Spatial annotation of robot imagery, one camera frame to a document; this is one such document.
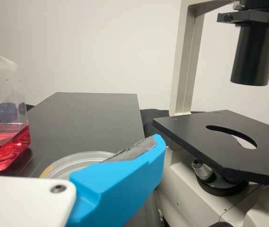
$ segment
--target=white wall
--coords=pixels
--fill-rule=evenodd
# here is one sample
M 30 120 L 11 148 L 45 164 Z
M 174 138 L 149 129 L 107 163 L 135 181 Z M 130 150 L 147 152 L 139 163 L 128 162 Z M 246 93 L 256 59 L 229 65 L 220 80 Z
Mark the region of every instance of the white wall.
M 170 101 L 180 0 L 0 0 L 0 54 L 25 68 L 26 99 L 56 91 Z
M 137 93 L 168 109 L 180 0 L 0 0 L 0 54 L 25 69 L 27 102 L 56 91 Z M 229 82 L 239 29 L 205 16 L 193 110 L 269 123 L 269 85 Z
M 216 22 L 218 12 L 228 11 L 232 5 L 205 16 L 192 109 L 229 109 L 269 124 L 269 84 L 252 87 L 230 82 L 240 29 Z

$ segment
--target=microscope stage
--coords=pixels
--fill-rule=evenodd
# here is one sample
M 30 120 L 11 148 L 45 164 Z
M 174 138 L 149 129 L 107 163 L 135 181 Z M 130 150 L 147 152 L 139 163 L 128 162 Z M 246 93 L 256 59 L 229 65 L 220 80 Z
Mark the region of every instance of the microscope stage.
M 153 125 L 222 176 L 269 184 L 269 125 L 229 110 L 156 118 Z

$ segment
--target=pink liquid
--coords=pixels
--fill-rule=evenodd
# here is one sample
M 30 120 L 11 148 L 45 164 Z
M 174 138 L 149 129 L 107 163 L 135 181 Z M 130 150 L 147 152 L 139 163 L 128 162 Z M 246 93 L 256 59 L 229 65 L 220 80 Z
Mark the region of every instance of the pink liquid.
M 26 124 L 0 123 L 0 171 L 6 169 L 30 144 Z

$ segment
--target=microscope body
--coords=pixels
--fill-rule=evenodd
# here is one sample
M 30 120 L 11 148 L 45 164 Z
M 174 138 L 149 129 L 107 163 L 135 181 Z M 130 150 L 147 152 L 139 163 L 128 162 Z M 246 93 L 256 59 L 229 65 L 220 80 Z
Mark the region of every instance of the microscope body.
M 204 14 L 232 2 L 182 0 L 169 109 L 172 118 L 191 114 Z M 241 27 L 231 81 L 265 86 L 269 80 L 269 0 L 241 0 L 234 9 L 238 13 L 220 14 L 217 18 L 218 22 Z M 251 44 L 255 42 L 259 46 L 253 49 Z M 201 188 L 191 167 L 197 157 L 174 140 L 168 145 L 156 196 L 171 227 L 208 227 L 216 222 L 233 227 L 269 227 L 269 185 L 249 182 L 235 195 L 212 195 Z

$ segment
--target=white panel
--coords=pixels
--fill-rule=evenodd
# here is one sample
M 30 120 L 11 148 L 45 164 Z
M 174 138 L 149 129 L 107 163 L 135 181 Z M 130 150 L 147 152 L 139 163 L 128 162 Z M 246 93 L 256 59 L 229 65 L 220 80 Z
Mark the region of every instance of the white panel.
M 58 184 L 66 190 L 51 193 Z M 75 197 L 76 188 L 69 181 L 0 176 L 0 226 L 65 226 Z

